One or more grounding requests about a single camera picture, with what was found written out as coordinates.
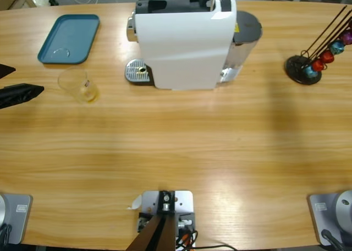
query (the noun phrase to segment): plastic cup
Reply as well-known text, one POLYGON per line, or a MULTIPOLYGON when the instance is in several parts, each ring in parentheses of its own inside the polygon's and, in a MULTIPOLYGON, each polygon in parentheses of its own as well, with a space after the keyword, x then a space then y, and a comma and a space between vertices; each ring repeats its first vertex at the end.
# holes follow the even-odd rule
POLYGON ((98 98, 99 91, 96 84, 80 67, 71 67, 63 71, 59 75, 58 84, 79 102, 91 103, 98 98))

